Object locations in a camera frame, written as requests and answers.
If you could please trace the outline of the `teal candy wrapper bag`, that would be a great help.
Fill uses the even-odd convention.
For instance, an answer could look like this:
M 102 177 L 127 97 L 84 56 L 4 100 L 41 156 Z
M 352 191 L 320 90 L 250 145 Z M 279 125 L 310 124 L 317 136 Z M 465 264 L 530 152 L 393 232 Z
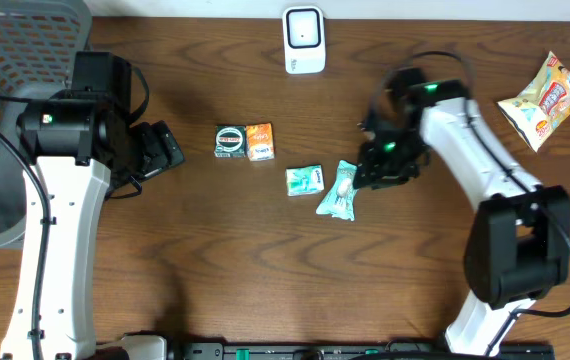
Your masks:
M 316 209 L 317 215 L 331 215 L 342 220 L 355 220 L 354 198 L 357 190 L 353 187 L 357 167 L 340 160 L 335 183 Z

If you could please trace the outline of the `round black lidded cup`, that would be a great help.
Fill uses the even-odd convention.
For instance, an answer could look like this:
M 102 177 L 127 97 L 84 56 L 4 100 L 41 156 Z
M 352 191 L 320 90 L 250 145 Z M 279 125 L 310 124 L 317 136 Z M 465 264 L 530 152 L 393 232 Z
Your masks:
M 243 158 L 246 156 L 246 130 L 244 126 L 217 126 L 214 155 L 217 158 Z

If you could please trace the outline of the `green tissue pack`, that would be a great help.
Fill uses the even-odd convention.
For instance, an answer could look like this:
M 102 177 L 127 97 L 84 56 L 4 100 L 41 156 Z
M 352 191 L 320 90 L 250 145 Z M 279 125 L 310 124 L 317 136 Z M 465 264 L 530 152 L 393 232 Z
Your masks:
M 290 197 L 317 194 L 324 190 L 321 165 L 288 168 L 285 176 L 287 195 Z

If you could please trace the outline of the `orange juice carton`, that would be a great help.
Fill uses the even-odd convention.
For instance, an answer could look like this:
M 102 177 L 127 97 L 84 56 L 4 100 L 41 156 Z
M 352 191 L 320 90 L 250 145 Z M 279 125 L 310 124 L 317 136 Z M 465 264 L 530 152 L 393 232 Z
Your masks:
M 271 160 L 275 157 L 271 123 L 248 125 L 246 127 L 246 139 L 247 157 L 251 161 Z

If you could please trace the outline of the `yellow blue snack bag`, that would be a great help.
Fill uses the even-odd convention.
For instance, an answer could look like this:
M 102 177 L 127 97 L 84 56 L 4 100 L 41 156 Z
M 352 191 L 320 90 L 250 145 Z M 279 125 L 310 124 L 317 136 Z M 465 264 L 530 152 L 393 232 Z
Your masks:
M 534 79 L 497 103 L 528 147 L 537 152 L 570 115 L 570 70 L 550 51 Z

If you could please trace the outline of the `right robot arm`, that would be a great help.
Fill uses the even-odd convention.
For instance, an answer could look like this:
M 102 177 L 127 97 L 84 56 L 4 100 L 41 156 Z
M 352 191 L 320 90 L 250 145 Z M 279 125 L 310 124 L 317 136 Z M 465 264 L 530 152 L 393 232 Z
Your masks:
M 563 284 L 570 267 L 570 197 L 544 186 L 502 146 L 459 80 L 397 76 L 383 84 L 398 121 L 373 103 L 363 129 L 355 188 L 398 186 L 419 176 L 435 151 L 474 211 L 464 253 L 470 289 L 444 333 L 455 354 L 496 356 L 516 320 L 538 315 L 534 303 Z

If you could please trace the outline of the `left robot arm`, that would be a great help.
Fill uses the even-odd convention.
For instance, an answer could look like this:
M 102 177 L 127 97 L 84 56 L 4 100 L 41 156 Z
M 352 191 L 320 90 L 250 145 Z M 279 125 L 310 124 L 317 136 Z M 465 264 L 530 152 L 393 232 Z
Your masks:
M 99 344 L 92 281 L 105 199 L 182 163 L 163 121 L 135 124 L 108 100 L 30 102 L 18 117 L 28 154 L 19 286 L 3 359 L 164 359 L 160 335 Z

